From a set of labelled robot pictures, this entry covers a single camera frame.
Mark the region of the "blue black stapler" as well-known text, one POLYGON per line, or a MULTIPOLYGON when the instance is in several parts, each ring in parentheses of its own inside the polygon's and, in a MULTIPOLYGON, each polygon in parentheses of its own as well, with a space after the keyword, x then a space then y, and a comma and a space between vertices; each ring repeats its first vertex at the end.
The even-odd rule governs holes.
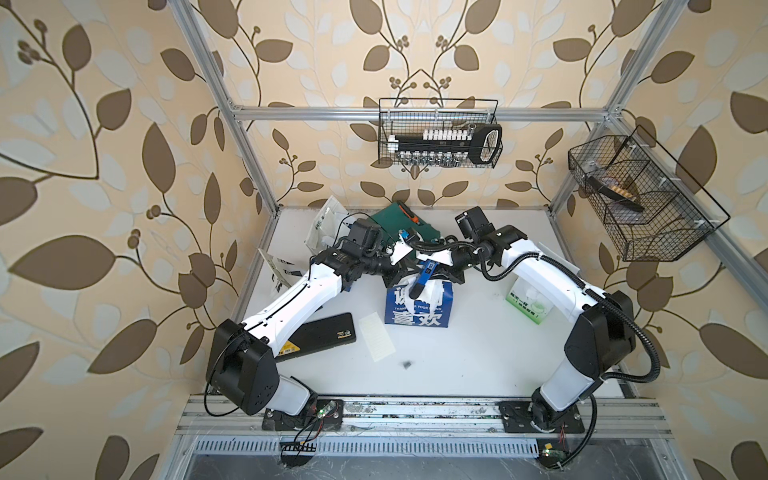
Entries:
POLYGON ((409 291, 410 299, 417 300, 420 297, 420 295, 424 291, 424 288, 426 287, 427 282, 431 279, 432 275, 434 274, 437 266, 438 266, 438 263, 434 260, 425 260, 421 262, 419 274, 410 287, 410 291, 409 291))

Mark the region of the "green plastic tool case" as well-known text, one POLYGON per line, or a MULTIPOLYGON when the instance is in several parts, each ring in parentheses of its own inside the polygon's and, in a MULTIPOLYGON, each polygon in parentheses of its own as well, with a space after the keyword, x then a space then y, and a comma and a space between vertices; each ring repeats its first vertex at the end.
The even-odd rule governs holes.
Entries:
POLYGON ((397 202, 391 203, 386 208, 372 215, 372 219, 393 239, 397 239, 400 230, 413 228, 424 241, 434 241, 441 237, 441 233, 422 217, 422 224, 416 225, 404 216, 397 206, 397 202))

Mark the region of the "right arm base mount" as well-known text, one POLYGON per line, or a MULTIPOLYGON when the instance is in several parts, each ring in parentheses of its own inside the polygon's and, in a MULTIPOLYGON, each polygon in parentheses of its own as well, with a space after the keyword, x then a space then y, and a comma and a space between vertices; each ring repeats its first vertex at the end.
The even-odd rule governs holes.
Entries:
POLYGON ((557 411, 537 388, 531 398, 504 400, 497 404, 506 433, 581 434, 586 432, 576 402, 557 411))

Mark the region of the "green white bag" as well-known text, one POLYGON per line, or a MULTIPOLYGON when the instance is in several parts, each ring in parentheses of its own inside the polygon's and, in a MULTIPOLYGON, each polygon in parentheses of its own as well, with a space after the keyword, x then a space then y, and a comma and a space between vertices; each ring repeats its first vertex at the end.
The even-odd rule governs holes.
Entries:
POLYGON ((541 324, 554 304, 533 285, 518 278, 506 295, 506 300, 535 324, 541 324))

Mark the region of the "black socket tool set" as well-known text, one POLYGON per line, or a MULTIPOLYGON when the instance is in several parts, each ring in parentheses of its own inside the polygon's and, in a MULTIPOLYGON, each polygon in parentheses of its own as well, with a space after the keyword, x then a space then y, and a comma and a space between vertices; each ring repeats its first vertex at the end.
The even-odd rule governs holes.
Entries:
POLYGON ((388 158, 407 166, 492 168, 502 151, 500 124, 469 124, 459 129, 423 129, 390 134, 382 144, 388 158))

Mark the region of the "dark object in right basket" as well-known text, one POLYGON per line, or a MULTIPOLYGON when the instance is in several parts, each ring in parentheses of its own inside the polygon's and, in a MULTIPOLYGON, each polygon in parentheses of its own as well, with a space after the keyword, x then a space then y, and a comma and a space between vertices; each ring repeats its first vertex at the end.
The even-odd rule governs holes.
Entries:
POLYGON ((645 207, 636 195, 620 187, 612 178, 589 175, 586 179, 587 191, 592 195, 598 207, 606 211, 619 213, 643 213, 645 207))

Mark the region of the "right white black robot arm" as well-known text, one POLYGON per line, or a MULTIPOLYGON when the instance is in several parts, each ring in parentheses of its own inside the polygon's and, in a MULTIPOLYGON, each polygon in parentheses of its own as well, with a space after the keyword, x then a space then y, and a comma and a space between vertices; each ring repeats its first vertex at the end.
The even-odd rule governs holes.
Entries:
POLYGON ((608 380, 648 384, 661 372, 658 349, 634 320, 631 299, 608 293, 583 280, 562 260, 544 252, 518 228, 495 227, 474 207, 456 218, 460 240, 412 240, 410 246, 436 271, 458 277, 478 267, 489 282, 509 275, 532 286, 552 303, 572 328, 565 358, 530 397, 524 418, 533 428, 551 432, 578 401, 608 380))

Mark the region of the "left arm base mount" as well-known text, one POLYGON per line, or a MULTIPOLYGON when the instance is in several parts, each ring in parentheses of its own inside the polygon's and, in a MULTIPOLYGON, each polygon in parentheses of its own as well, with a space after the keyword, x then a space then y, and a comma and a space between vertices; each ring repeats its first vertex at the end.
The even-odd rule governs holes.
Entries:
POLYGON ((295 416, 267 408, 262 421, 264 431, 299 432, 302 428, 323 424, 322 431, 339 431, 344 417, 345 402, 341 398, 326 398, 312 393, 308 405, 295 416))

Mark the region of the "blue white bag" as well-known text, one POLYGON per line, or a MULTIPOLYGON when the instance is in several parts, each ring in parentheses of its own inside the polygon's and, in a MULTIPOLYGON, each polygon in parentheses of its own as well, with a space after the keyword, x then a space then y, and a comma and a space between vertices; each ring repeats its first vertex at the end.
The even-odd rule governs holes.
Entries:
POLYGON ((414 286, 418 286, 417 277, 412 275, 387 290, 384 323, 447 328, 454 300, 453 283, 447 280, 428 280, 415 299, 410 296, 414 286))
POLYGON ((318 214, 311 222, 305 245, 312 254, 319 254, 334 245, 347 209, 333 196, 322 202, 318 214))

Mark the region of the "black flat box yellow label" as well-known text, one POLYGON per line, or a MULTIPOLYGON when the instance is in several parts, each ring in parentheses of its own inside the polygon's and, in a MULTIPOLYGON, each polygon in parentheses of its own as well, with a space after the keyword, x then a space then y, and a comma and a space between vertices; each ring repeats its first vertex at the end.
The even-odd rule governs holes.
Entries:
POLYGON ((356 342, 353 316, 346 312, 303 324, 280 349, 281 362, 356 342))

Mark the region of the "white receipt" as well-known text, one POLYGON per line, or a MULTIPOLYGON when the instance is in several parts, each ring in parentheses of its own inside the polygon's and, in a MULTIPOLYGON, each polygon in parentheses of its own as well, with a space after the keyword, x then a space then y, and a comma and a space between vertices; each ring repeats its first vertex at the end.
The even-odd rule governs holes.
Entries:
POLYGON ((379 362, 396 352, 385 323, 377 313, 361 318, 359 327, 374 362, 379 362))

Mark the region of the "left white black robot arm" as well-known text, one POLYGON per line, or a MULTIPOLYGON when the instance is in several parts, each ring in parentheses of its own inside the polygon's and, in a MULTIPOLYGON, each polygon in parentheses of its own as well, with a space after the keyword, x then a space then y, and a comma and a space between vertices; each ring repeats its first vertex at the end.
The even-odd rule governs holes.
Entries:
POLYGON ((308 411, 312 390, 281 375, 276 356, 306 320, 361 276, 380 276, 386 287, 406 276, 402 260, 419 239, 417 231, 400 231, 391 246, 381 243, 384 234, 370 219, 355 221, 347 235, 312 257, 307 272, 270 305, 239 323, 221 323, 213 336, 206 386, 247 415, 266 408, 290 416, 308 411))

